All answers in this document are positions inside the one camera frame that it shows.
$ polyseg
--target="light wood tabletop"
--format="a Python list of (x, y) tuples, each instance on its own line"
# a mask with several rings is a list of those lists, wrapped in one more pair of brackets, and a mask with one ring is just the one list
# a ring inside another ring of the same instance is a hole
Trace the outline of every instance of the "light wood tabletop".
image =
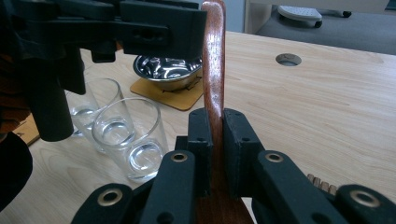
[[(276, 56), (302, 59), (284, 66)], [(335, 186), (360, 184), (396, 202), (396, 56), (237, 33), (226, 34), (225, 107), (244, 113), (266, 149), (289, 155), (307, 175)], [(133, 55), (93, 64), (86, 78), (112, 77), (135, 96)], [(160, 105), (170, 149), (186, 135), (189, 111)], [(84, 138), (38, 140), (25, 188), (0, 223), (70, 223), (87, 197), (107, 183), (137, 185)]]

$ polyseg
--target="glass cup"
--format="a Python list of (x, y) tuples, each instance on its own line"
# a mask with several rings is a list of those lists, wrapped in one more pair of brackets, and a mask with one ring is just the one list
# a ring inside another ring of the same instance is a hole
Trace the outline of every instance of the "glass cup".
[(73, 133), (72, 137), (83, 137), (82, 132), (76, 127), (76, 125), (73, 124)]
[(123, 99), (120, 84), (111, 78), (96, 78), (85, 83), (84, 95), (68, 92), (66, 94), (73, 124), (93, 147), (106, 153), (92, 137), (93, 121), (99, 113), (112, 103)]
[(104, 109), (92, 135), (126, 176), (138, 183), (157, 174), (168, 152), (160, 108), (145, 98), (125, 98)]

